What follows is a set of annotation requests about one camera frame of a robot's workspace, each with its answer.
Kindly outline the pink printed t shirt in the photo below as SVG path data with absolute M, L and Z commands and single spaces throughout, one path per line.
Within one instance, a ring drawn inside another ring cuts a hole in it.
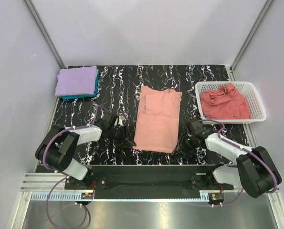
M 136 150 L 171 154 L 178 144 L 182 93 L 142 86 L 134 141 Z

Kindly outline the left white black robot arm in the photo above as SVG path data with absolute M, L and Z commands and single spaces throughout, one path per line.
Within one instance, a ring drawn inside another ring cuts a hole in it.
M 94 184 L 92 171 L 74 159 L 78 145 L 109 139 L 119 148 L 133 148 L 136 143 L 123 124 L 124 118 L 104 112 L 102 118 L 90 125 L 62 127 L 53 125 L 35 152 L 35 157 L 49 169 L 65 173 L 67 182 L 73 181 L 86 189 Z

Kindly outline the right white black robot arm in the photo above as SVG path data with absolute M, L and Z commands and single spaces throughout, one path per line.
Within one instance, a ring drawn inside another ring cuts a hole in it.
M 192 183 L 196 188 L 217 189 L 227 184 L 240 187 L 252 198 L 258 198 L 264 193 L 274 193 L 282 182 L 264 147 L 240 145 L 224 137 L 221 129 L 208 129 L 202 121 L 192 120 L 185 125 L 173 154 L 180 158 L 189 158 L 199 147 L 229 159 L 234 165 L 214 165 L 203 178 L 193 179 Z

